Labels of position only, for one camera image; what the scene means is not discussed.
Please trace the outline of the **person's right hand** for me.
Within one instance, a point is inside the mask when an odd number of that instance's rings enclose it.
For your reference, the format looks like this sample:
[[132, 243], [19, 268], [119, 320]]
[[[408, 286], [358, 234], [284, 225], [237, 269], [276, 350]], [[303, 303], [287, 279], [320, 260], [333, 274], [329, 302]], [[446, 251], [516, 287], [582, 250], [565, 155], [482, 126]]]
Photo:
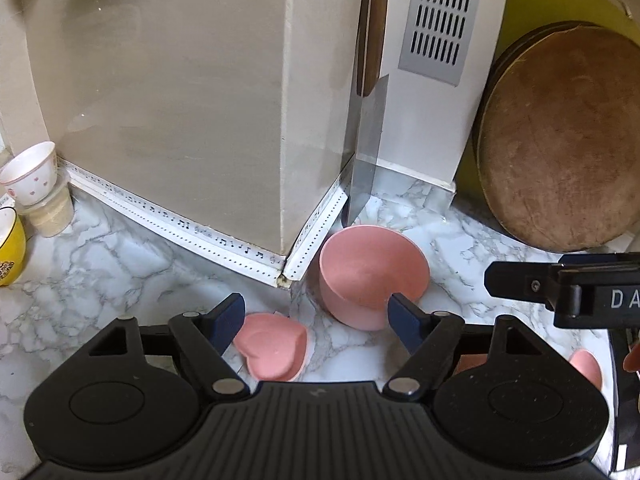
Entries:
[[628, 373], [638, 372], [640, 370], [640, 341], [631, 348], [628, 356], [623, 360], [623, 370]]

